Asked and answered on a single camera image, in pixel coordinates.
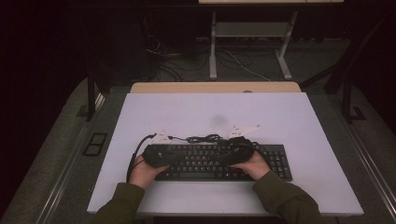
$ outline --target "table surface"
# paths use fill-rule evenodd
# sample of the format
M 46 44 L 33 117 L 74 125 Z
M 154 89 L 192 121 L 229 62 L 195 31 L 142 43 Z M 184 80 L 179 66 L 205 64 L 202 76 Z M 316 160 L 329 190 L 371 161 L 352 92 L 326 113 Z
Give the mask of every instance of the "table surface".
M 88 211 L 96 212 L 111 199 L 117 183 L 125 179 L 134 148 L 144 136 L 165 132 L 185 138 L 217 133 L 227 138 L 234 126 L 260 125 L 246 138 L 261 144 L 283 144 L 292 183 L 317 201 L 323 215 L 362 214 L 306 94 L 292 82 L 248 84 L 136 83 L 125 99 Z M 199 86 L 199 92 L 192 90 Z M 226 87 L 231 86 L 237 90 L 230 92 Z M 286 86 L 290 86 L 289 92 L 265 92 L 265 87 L 268 91 L 287 91 Z M 255 92 L 243 93 L 246 90 Z M 147 189 L 138 215 L 268 215 L 252 185 L 253 182 L 156 181 Z
M 295 82 L 139 82 L 131 93 L 160 92 L 301 92 Z

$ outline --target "keyboard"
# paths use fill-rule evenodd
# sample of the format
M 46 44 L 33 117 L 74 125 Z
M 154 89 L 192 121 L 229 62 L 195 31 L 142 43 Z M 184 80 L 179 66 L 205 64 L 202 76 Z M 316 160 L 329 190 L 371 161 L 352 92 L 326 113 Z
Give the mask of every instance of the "keyboard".
M 291 181 L 291 171 L 283 145 L 255 145 L 270 168 L 285 181 Z M 230 147 L 217 145 L 168 145 L 180 155 L 164 172 L 156 176 L 159 181 L 253 181 L 241 169 L 221 166 L 218 155 L 233 153 Z

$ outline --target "olive green sleeve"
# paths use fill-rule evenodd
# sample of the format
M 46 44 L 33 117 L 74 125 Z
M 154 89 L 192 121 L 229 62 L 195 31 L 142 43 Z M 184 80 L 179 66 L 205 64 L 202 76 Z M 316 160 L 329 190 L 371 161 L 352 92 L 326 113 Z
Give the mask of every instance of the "olive green sleeve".
M 253 186 L 264 209 L 289 224 L 324 223 L 315 200 L 299 187 L 286 183 L 270 171 Z
M 138 186 L 119 183 L 113 198 L 99 209 L 92 224 L 134 223 L 137 208 L 145 195 Z

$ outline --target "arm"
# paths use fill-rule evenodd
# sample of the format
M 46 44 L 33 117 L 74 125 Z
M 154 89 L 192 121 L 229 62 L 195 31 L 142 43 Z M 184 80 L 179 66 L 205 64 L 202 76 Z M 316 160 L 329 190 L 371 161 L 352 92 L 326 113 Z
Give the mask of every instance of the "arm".
M 92 224 L 134 223 L 137 208 L 143 199 L 145 189 L 155 176 L 167 167 L 152 168 L 138 156 L 134 162 L 128 183 L 119 183 L 113 198 L 99 209 Z
M 253 190 L 264 209 L 285 218 L 290 224 L 324 223 L 315 200 L 297 186 L 284 182 L 255 152 L 249 161 L 233 165 L 257 180 Z

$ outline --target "hand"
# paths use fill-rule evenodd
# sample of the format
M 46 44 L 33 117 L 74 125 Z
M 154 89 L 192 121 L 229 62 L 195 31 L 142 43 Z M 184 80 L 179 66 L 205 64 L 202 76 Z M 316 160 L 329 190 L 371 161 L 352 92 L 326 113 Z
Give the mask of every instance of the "hand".
M 131 172 L 128 183 L 137 185 L 142 189 L 146 189 L 152 183 L 157 174 L 168 168 L 168 166 L 153 168 L 143 160 L 142 155 L 138 156 L 136 160 L 134 160 L 134 165 L 135 168 Z
M 262 158 L 262 156 L 255 151 L 250 160 L 231 165 L 234 168 L 240 168 L 248 173 L 253 179 L 258 180 L 270 171 L 270 167 Z

